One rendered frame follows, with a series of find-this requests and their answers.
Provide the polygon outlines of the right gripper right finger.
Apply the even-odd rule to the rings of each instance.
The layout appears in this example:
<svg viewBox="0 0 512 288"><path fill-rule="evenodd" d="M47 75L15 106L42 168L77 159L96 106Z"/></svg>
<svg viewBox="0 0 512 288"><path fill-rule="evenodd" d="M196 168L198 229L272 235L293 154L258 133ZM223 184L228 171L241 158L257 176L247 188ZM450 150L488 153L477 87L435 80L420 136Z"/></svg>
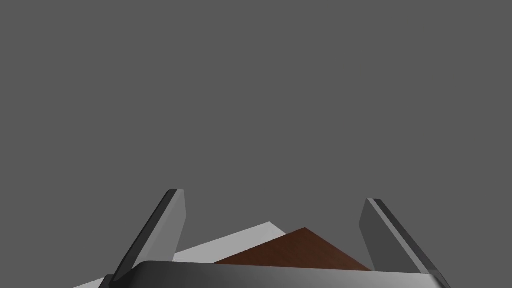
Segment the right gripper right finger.
<svg viewBox="0 0 512 288"><path fill-rule="evenodd" d="M381 199L365 200L359 229L376 271L428 274L433 277L437 287L451 288L440 270Z"/></svg>

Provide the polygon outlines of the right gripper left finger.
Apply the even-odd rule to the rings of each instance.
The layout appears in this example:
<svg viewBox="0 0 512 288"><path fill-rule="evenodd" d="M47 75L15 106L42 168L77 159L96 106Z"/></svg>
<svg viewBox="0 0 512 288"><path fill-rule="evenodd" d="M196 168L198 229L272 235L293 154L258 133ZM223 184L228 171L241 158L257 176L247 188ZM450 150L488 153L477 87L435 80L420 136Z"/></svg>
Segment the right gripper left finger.
<svg viewBox="0 0 512 288"><path fill-rule="evenodd" d="M185 191L168 190L117 267L113 274L113 282L119 283L129 271L142 262L171 262L186 217Z"/></svg>

